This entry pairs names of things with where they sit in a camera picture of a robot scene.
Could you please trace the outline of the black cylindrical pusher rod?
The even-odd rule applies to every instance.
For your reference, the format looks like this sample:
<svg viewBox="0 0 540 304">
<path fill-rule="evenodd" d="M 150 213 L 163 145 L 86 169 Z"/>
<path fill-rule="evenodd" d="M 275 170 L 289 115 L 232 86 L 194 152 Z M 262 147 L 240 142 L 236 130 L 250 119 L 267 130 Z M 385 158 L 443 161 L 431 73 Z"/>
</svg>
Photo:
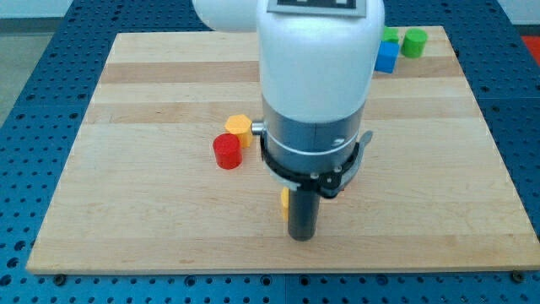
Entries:
<svg viewBox="0 0 540 304">
<path fill-rule="evenodd" d="M 289 192 L 288 233 L 296 241 L 309 241 L 315 235 L 319 203 L 315 192 Z"/>
</svg>

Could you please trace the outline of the green block behind arm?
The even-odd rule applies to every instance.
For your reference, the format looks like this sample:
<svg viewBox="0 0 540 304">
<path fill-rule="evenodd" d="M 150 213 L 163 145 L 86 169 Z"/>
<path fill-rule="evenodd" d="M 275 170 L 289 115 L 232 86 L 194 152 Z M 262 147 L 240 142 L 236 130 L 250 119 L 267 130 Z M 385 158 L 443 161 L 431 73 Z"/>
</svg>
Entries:
<svg viewBox="0 0 540 304">
<path fill-rule="evenodd" d="M 395 43 L 398 44 L 400 41 L 399 38 L 399 29 L 395 27 L 386 26 L 383 30 L 383 36 L 381 38 L 383 42 Z"/>
</svg>

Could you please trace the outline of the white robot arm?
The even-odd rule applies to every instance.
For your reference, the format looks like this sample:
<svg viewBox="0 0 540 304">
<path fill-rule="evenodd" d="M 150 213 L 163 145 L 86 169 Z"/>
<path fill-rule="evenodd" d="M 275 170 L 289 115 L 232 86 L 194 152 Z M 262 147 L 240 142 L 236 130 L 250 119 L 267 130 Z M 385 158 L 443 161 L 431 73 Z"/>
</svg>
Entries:
<svg viewBox="0 0 540 304">
<path fill-rule="evenodd" d="M 360 128 L 384 31 L 371 1 L 194 0 L 210 29 L 258 37 L 266 168 L 289 190 L 288 232 L 316 232 L 319 203 L 357 174 L 372 134 Z"/>
</svg>

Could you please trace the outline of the grey flange with black clamp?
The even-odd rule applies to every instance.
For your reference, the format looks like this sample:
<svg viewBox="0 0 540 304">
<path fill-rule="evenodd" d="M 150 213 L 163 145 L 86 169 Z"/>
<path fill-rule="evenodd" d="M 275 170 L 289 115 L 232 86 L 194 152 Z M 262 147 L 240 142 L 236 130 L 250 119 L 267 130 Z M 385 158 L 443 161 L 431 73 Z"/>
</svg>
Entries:
<svg viewBox="0 0 540 304">
<path fill-rule="evenodd" d="M 294 191 L 335 198 L 356 176 L 373 133 L 359 133 L 364 108 L 328 122 L 301 122 L 262 102 L 262 160 Z"/>
</svg>

